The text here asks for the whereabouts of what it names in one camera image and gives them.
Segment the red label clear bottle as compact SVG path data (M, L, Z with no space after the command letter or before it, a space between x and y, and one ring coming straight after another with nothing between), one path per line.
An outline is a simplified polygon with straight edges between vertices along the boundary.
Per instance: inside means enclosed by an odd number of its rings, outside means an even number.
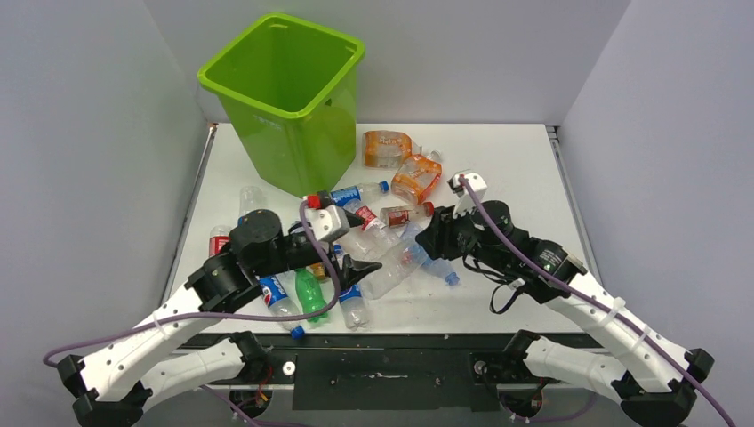
M368 260L376 260L393 246L401 242L401 238L385 222L383 222L364 202L351 199L344 208L363 220L361 238L372 245L367 254Z

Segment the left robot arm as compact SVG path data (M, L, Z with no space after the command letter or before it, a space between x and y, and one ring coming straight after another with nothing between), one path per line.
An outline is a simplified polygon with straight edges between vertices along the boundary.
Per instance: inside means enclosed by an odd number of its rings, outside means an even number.
M57 364L74 396L82 426L132 426L153 406L208 383L239 379L254 383L271 365L250 332L223 335L203 350L178 355L178 348L253 300L269 296L265 277L305 268L318 261L341 289L381 267L335 254L333 243L360 219L331 205L306 215L301 230L285 233L268 209L248 213L228 243L192 273L187 282L134 329L94 344L86 356L69 355Z

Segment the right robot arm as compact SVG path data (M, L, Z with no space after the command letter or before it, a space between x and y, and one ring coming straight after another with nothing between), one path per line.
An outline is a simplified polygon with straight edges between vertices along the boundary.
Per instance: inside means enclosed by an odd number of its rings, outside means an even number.
M462 216L451 207L438 208L417 243L433 260L461 259L511 288L515 297L527 295L561 314L604 349L597 354L520 330L503 351L499 373L515 381L534 376L593 391L640 426L682 425L713 357L661 337L564 247L516 227L505 203L489 200L483 207Z

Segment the small orange juice bottle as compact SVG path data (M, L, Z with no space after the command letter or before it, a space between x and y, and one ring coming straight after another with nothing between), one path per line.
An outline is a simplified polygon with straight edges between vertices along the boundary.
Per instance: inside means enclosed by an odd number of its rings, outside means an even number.
M324 282L329 278L326 267L322 262L317 262L309 265L309 270L311 271L315 279L319 282Z

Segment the crushed orange label bottle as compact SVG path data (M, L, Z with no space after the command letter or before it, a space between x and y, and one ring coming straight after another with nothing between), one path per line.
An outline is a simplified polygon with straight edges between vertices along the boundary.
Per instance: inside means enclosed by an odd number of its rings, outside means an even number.
M408 157L395 173L390 186L392 194L412 205L424 203L440 181L443 168L439 151Z

